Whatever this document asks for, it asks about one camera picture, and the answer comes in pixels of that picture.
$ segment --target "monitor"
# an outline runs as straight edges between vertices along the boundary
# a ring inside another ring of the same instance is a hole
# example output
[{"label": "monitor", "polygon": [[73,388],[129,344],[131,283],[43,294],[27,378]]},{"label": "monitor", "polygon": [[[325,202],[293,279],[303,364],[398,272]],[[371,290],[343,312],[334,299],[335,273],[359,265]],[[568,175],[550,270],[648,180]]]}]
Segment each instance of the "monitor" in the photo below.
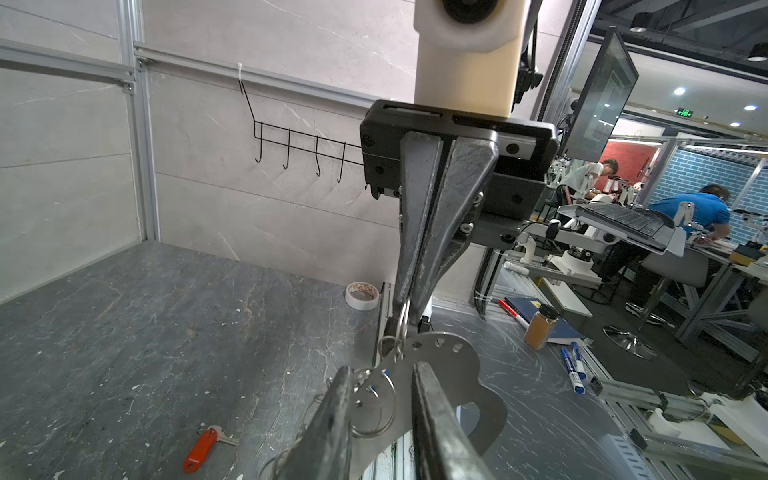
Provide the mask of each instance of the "monitor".
[{"label": "monitor", "polygon": [[637,69],[615,28],[609,28],[563,138],[563,156],[600,160],[616,121],[637,83]]}]

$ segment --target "notebook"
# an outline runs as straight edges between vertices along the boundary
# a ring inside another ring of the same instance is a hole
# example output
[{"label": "notebook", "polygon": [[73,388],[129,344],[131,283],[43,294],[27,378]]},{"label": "notebook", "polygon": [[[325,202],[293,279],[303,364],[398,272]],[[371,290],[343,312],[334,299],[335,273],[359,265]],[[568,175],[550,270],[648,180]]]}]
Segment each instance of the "notebook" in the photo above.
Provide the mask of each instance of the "notebook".
[{"label": "notebook", "polygon": [[[538,312],[538,307],[541,306],[541,302],[538,299],[530,296],[506,296],[504,300],[529,323],[533,315]],[[568,325],[568,322],[562,316],[559,316],[558,322],[554,325],[554,330],[552,330],[552,334],[547,342],[557,343],[558,345],[571,345],[571,342],[580,342],[584,338],[578,330]]]}]

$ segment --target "man in white shirt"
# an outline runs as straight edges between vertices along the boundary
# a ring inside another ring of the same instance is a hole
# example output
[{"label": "man in white shirt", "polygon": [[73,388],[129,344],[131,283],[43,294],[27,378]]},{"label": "man in white shirt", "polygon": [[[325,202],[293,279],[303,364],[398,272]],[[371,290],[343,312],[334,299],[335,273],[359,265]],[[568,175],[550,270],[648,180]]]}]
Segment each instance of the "man in white shirt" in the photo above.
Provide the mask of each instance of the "man in white shirt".
[{"label": "man in white shirt", "polygon": [[[568,187],[571,196],[578,191],[587,191],[594,187],[598,177],[610,177],[619,171],[619,163],[613,158],[608,158],[602,163],[589,163],[583,167],[574,168],[565,176],[560,185]],[[589,200],[595,193],[589,192],[586,198]]]}]

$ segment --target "red wall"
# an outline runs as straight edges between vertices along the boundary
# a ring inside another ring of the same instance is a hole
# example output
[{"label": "red wall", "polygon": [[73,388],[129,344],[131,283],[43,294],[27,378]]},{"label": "red wall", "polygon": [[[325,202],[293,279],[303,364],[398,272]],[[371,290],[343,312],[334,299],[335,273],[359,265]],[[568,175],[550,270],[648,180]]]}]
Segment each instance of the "red wall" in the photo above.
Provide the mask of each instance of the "red wall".
[{"label": "red wall", "polygon": [[[630,144],[623,141],[608,141],[600,161],[614,158],[619,163],[618,176],[629,181],[630,184],[641,180],[641,170],[654,159],[658,147],[654,145]],[[605,187],[606,177],[598,178],[595,187],[602,190]]]}]

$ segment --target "blue brick wall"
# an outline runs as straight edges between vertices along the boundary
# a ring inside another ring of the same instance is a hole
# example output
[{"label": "blue brick wall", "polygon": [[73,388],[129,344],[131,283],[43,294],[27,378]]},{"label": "blue brick wall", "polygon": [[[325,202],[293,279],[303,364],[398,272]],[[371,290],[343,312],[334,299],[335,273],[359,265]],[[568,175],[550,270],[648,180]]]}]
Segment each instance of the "blue brick wall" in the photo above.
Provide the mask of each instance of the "blue brick wall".
[{"label": "blue brick wall", "polygon": [[[730,190],[731,200],[741,192],[754,167],[719,160],[706,155],[678,150],[670,159],[648,204],[686,192],[697,192],[707,184],[720,184]],[[739,206],[744,210],[768,213],[768,171],[763,170],[753,188]],[[756,230],[741,219],[732,218],[731,240],[744,243],[752,240]]]}]

